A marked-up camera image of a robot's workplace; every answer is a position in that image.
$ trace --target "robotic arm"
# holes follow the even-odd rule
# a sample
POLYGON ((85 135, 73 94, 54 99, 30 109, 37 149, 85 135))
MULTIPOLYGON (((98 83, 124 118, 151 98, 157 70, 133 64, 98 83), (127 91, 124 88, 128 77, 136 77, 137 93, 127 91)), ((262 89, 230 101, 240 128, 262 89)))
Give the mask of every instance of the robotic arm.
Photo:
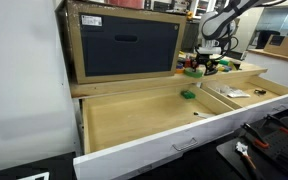
POLYGON ((208 12, 202 16, 199 27, 200 45, 196 48, 198 54, 196 61, 198 64, 204 64, 206 67, 205 75, 215 74, 217 72, 217 60, 223 58, 227 51, 230 50, 232 34, 236 25, 234 19, 246 10, 252 7, 268 7, 280 4, 286 0, 230 0, 229 4, 219 13, 208 12), (224 38, 228 39, 226 44, 227 50, 223 51, 219 47, 219 41, 224 38), (221 54, 216 59, 210 59, 211 54, 221 54))

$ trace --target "drawer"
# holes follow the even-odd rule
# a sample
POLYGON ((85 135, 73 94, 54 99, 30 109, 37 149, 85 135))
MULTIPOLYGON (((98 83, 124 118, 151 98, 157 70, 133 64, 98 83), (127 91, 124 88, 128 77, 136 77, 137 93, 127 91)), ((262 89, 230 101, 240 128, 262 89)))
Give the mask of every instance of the drawer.
POLYGON ((276 84, 272 81, 260 78, 258 76, 241 77, 234 79, 226 79, 222 81, 209 81, 203 83, 202 89, 209 94, 220 99, 234 109, 247 107, 256 103, 264 102, 270 99, 288 94, 288 87, 276 84), (227 85, 229 87, 238 88, 249 94, 248 98, 230 98, 218 92, 217 86, 227 85), (258 96, 255 90, 265 90, 265 95, 258 96))
POLYGON ((195 85, 90 97, 82 103, 86 155, 74 159, 79 179, 113 179, 146 171, 152 163, 222 134, 208 135, 208 125, 194 134, 194 124, 205 120, 194 112, 216 119, 215 115, 233 111, 195 85), (183 90, 196 97, 183 98, 183 90))

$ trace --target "small compartment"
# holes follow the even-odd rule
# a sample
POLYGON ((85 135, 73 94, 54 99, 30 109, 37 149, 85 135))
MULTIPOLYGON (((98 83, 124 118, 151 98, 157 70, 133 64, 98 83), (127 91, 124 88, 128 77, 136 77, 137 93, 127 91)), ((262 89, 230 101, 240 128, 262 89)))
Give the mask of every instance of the small compartment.
POLYGON ((258 76, 232 78, 222 81, 210 81, 203 83, 202 89, 204 89, 206 92, 210 93, 211 95, 223 101, 234 109, 239 109, 248 105, 252 105, 288 94, 288 87, 276 84, 272 81, 268 81, 258 76), (246 94, 249 94, 250 97, 230 98, 218 92, 218 89, 214 88, 214 82, 219 82, 219 84, 240 89, 246 94), (265 90, 266 94, 257 95, 254 93, 255 90, 265 90))
POLYGON ((85 154, 232 110, 195 85, 84 99, 85 154), (196 97, 185 99, 180 94, 183 90, 193 92, 196 97))

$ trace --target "open drawer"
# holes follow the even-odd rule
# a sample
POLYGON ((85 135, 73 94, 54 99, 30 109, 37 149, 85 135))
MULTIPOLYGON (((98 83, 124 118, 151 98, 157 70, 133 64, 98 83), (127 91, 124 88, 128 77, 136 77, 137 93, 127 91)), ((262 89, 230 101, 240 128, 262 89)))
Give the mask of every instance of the open drawer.
POLYGON ((209 81, 203 83, 202 89, 204 89, 206 92, 220 99, 234 109, 239 109, 241 107, 246 107, 288 94, 288 87, 276 84, 272 81, 260 78, 258 76, 249 76, 218 81, 222 85, 227 85, 229 87, 240 89, 250 95, 250 97, 248 98, 230 98, 218 92, 218 89, 216 88, 216 82, 217 81, 209 81), (266 94, 257 95, 254 93, 255 90, 265 90, 266 94))
POLYGON ((74 159, 79 179, 113 179, 140 173, 143 167, 149 170, 152 166, 145 166, 222 135, 208 126, 198 131, 200 136, 187 128, 205 115, 215 118, 233 111, 195 85, 90 97, 82 103, 86 155, 74 159), (183 90, 196 97, 185 99, 183 90))

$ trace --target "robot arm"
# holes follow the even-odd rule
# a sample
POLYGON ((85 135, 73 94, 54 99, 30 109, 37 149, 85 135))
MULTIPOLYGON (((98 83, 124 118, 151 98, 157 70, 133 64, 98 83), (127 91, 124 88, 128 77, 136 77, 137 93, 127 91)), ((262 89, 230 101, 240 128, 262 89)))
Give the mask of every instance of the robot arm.
POLYGON ((236 28, 234 19, 246 10, 252 7, 267 7, 285 2, 286 0, 230 0, 229 4, 219 13, 208 12, 205 13, 200 21, 199 27, 199 41, 200 46, 196 49, 198 64, 205 64, 207 71, 205 75, 215 74, 217 70, 215 60, 225 56, 226 52, 230 50, 230 41, 232 34, 236 28), (219 46, 219 39, 227 36, 228 48, 225 53, 222 52, 219 46), (210 59, 211 54, 221 54, 217 59, 210 59))

